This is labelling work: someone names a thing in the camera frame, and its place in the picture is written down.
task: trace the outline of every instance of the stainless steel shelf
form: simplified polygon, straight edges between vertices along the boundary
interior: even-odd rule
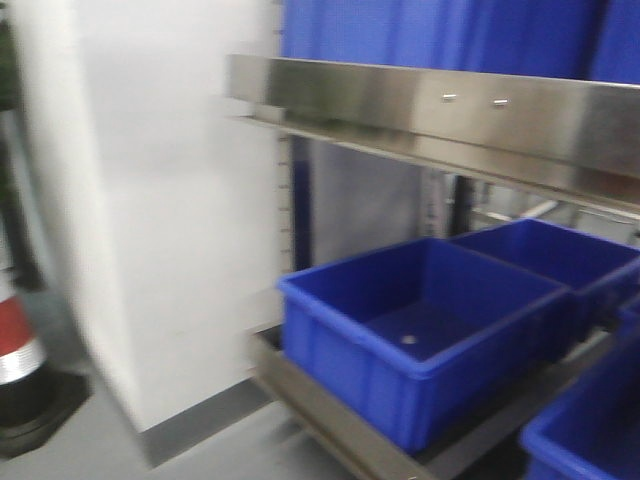
[[[640,86],[231,57],[249,121],[614,212],[640,213]]]
[[[289,362],[280,352],[280,327],[251,336],[254,378],[281,400],[318,441],[363,480],[452,480],[491,452],[580,372],[610,347],[605,333],[594,335],[565,360],[532,373],[474,411],[434,446],[410,457],[355,412]],[[496,476],[510,480],[507,476]]]

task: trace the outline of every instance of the red and white traffic cone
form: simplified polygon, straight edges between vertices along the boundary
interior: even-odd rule
[[[0,272],[0,455],[43,445],[88,396],[82,377],[54,372]]]

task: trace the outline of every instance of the plastic bin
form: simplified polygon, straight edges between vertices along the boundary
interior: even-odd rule
[[[625,338],[640,328],[640,295],[636,295],[618,309],[620,326],[618,337]]]
[[[555,351],[563,355],[591,328],[603,321],[636,292],[640,251],[540,220],[517,220],[473,232],[451,242],[561,282],[572,289],[573,313],[559,326]]]
[[[640,2],[611,0],[596,57],[592,80],[640,83]]]
[[[283,55],[585,78],[605,0],[288,0]]]
[[[586,78],[605,0],[470,0],[465,70]]]
[[[638,365],[635,335],[527,425],[527,480],[640,478]]]
[[[409,452],[516,378],[568,289],[424,239],[284,277],[284,353]]]

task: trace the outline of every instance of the shelf rack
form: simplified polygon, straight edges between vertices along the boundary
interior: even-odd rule
[[[230,57],[230,72],[229,96],[253,106],[245,121],[640,215],[640,86],[242,55]],[[452,480],[467,478],[610,343],[596,334],[414,457],[284,358],[278,326],[252,335],[251,356],[256,381],[357,477]]]

